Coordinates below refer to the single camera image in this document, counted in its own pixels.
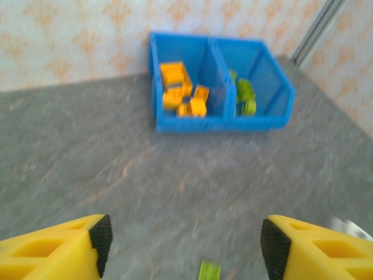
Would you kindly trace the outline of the aluminum frame post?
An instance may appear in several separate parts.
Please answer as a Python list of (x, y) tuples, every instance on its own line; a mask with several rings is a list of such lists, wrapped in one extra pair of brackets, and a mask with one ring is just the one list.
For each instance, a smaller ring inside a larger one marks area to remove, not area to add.
[(325, 2), (291, 58), (294, 65), (299, 67), (305, 61), (311, 49), (322, 37), (323, 32), (327, 29), (346, 1), (347, 0), (327, 0)]

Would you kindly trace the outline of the green lego brick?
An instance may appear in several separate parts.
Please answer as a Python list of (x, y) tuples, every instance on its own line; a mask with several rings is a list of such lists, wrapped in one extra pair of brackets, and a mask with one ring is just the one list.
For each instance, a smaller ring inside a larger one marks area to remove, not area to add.
[(236, 83), (236, 88), (239, 101), (255, 100), (255, 92), (248, 79), (239, 78)]
[(208, 260), (202, 260), (198, 280), (220, 280), (221, 265)]
[(254, 116), (256, 113), (256, 100), (247, 100), (243, 105), (242, 105), (242, 115), (245, 116)]

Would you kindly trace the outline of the yellow lego window frame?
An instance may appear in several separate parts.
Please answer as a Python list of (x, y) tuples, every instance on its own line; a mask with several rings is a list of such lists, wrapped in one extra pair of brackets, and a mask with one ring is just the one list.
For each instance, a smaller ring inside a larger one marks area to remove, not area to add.
[(161, 63), (160, 72), (166, 90), (180, 88), (183, 96), (191, 95), (193, 84), (182, 61)]

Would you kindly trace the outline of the small yellow lego brick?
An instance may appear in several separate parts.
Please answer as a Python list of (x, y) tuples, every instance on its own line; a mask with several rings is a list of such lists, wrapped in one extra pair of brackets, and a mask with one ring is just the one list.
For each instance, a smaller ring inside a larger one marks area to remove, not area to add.
[(177, 108), (178, 117), (205, 117), (207, 107), (202, 99), (191, 99), (189, 103), (182, 103)]
[(197, 85), (193, 97), (207, 102), (210, 89), (203, 85)]

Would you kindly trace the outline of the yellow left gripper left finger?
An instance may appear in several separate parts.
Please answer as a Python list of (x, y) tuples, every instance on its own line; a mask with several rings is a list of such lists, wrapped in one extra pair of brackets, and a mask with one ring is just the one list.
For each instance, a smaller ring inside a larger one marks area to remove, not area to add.
[(111, 243), (108, 214), (0, 240), (0, 280), (101, 280)]

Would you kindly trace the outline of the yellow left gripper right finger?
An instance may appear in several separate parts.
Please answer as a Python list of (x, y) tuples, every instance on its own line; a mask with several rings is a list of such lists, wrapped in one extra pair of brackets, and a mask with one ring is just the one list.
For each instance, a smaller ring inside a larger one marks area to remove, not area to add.
[(260, 243), (269, 280), (373, 280), (373, 241), (270, 215)]

